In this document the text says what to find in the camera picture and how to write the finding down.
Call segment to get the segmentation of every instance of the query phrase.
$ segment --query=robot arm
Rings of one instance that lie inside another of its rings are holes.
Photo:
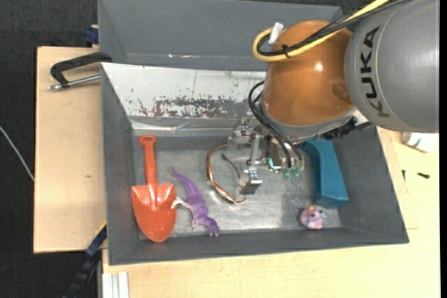
[[[270,52],[261,112],[306,139],[366,121],[393,131],[439,130],[439,2],[377,0],[330,24],[285,30]],[[347,26],[356,23],[351,33]]]

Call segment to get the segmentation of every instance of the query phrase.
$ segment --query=purple toy dinosaur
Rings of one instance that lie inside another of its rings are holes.
[[[171,171],[173,172],[174,177],[183,184],[188,195],[186,201],[181,198],[175,198],[171,207],[173,208],[178,204],[186,207],[193,214],[193,228],[198,225],[205,225],[208,227],[210,236],[219,236],[219,226],[213,218],[208,216],[208,206],[206,205],[202,194],[200,194],[200,191],[190,179],[177,173],[173,167],[171,167]]]

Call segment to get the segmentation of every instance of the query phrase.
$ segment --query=rust stain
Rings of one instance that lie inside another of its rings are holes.
[[[238,118],[240,111],[246,110],[245,100],[234,98],[154,98],[154,106],[150,111],[154,117],[178,118]]]

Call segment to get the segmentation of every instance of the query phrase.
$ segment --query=metal clamp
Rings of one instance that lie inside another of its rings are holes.
[[[100,76],[90,76],[86,78],[81,78],[79,80],[68,81],[63,75],[64,71],[72,70],[81,66],[86,66],[94,64],[96,62],[112,62],[112,58],[104,52],[95,52],[94,54],[88,54],[81,57],[76,57],[74,59],[58,62],[51,67],[51,76],[58,81],[58,84],[53,84],[49,86],[49,89],[66,89],[77,84],[83,84],[85,82],[91,82],[94,80],[99,80]]]

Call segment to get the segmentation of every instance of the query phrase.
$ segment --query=white cable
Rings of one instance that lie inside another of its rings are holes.
[[[7,134],[7,132],[1,126],[0,126],[0,132],[3,133],[3,135],[6,138],[6,140],[8,141],[9,145],[14,149],[14,151],[17,154],[17,156],[19,157],[20,161],[22,161],[22,164],[23,164],[24,168],[27,170],[29,177],[31,178],[32,181],[34,181],[33,173],[31,172],[31,170],[29,169],[27,163],[23,159],[23,156],[20,154],[19,149],[17,149],[17,147],[15,146],[14,142],[11,140],[11,138],[9,138],[9,135]]]

